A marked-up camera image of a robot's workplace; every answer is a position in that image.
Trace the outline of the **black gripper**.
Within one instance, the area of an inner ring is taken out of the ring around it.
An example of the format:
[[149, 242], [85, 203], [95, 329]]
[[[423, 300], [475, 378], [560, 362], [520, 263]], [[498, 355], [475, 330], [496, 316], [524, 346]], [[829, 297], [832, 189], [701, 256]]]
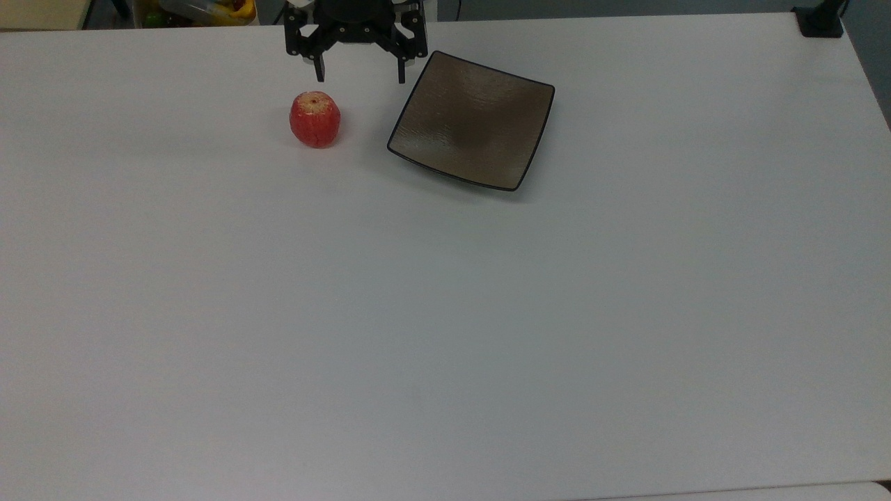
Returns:
[[316, 1], [315, 7], [283, 7], [285, 48], [314, 66], [324, 82], [324, 53], [335, 42], [381, 45], [397, 58], [397, 81], [405, 83], [411, 61], [427, 57], [425, 6], [391, 1]]

